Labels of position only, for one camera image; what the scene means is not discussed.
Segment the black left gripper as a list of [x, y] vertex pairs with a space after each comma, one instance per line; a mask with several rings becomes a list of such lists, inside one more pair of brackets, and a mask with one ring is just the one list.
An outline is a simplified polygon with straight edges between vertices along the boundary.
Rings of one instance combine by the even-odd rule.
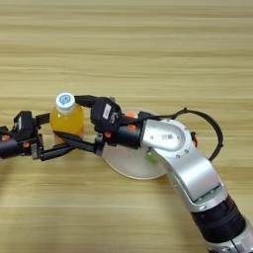
[[61, 143], [48, 150], [42, 149], [42, 135], [38, 127], [49, 123], [50, 113], [36, 116], [35, 128], [8, 130], [5, 126], [0, 127], [0, 158], [7, 159], [17, 156], [31, 156], [33, 159], [46, 161], [63, 156], [74, 147]]

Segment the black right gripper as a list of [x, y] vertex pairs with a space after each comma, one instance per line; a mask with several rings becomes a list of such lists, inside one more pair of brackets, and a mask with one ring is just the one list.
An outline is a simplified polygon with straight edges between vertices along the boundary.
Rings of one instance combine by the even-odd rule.
[[[96, 100], [97, 97], [92, 95], [75, 96], [75, 102], [85, 108], [92, 108]], [[119, 145], [132, 149], [140, 148], [142, 124], [112, 125], [99, 123], [95, 125], [95, 131], [98, 133], [95, 142], [88, 142], [83, 140], [79, 135], [62, 131], [56, 131], [55, 134], [72, 147], [89, 151], [97, 155], [103, 154], [106, 144], [112, 147]]]

